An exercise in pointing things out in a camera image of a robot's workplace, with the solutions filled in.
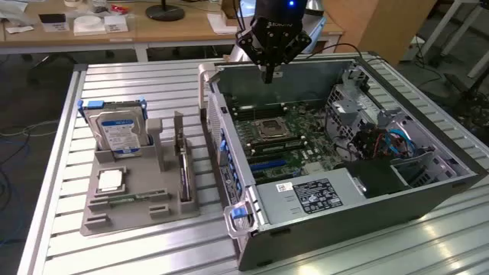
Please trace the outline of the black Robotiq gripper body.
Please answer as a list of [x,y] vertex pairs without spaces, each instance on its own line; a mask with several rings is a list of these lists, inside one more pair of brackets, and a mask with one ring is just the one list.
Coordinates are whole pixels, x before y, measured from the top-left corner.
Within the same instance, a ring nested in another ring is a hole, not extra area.
[[263,48],[267,63],[270,39],[275,39],[282,32],[303,30],[305,6],[305,1],[255,2],[251,33]]

